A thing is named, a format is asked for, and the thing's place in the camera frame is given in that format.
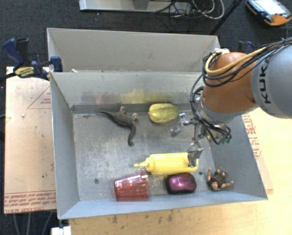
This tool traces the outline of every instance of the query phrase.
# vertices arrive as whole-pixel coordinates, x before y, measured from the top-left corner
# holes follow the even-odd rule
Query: electronic device
[[[277,0],[246,0],[246,6],[258,19],[271,26],[282,25],[292,19],[289,9]]]

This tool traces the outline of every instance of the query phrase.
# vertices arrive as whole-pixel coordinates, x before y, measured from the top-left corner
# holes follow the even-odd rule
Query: toy dinosaur
[[[108,112],[108,111],[96,111],[97,113],[103,113],[109,116],[115,123],[121,126],[130,127],[131,133],[128,137],[128,145],[134,145],[132,141],[136,133],[136,125],[134,120],[137,119],[137,113],[133,113],[131,116],[127,115],[124,106],[120,107],[118,112]]]

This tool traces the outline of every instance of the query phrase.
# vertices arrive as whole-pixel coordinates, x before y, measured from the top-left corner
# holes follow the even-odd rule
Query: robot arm
[[[205,86],[195,90],[203,78]],[[292,118],[292,38],[265,45],[246,55],[215,49],[204,59],[202,75],[192,87],[193,117],[180,115],[172,136],[187,125],[195,126],[188,148],[189,166],[195,165],[202,148],[199,140],[221,144],[231,139],[228,124],[238,115],[260,107],[280,118]]]

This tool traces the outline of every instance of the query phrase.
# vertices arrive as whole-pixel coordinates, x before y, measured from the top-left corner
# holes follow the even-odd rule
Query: computer mouse
[[[165,186],[170,194],[192,193],[197,188],[195,177],[188,173],[178,173],[169,175],[165,179]]]

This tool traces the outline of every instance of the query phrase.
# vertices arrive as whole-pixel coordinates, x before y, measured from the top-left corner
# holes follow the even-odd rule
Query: blue clamp
[[[21,51],[19,51],[16,46],[17,43],[21,43],[21,46],[27,47],[28,39],[24,41],[23,39],[20,41],[16,41],[15,38],[11,38],[3,44],[2,51],[8,58],[10,58],[16,63],[15,66],[13,67],[13,73],[18,77],[20,78],[36,77],[49,80],[50,71],[55,72],[63,71],[62,62],[58,56],[52,56],[50,58],[50,61],[44,62],[42,64],[40,64],[39,60],[32,61],[31,63],[29,63],[29,61],[27,61],[27,53],[25,47],[24,49],[21,49]],[[53,67],[51,67],[51,70],[47,72],[43,68],[45,66]]]

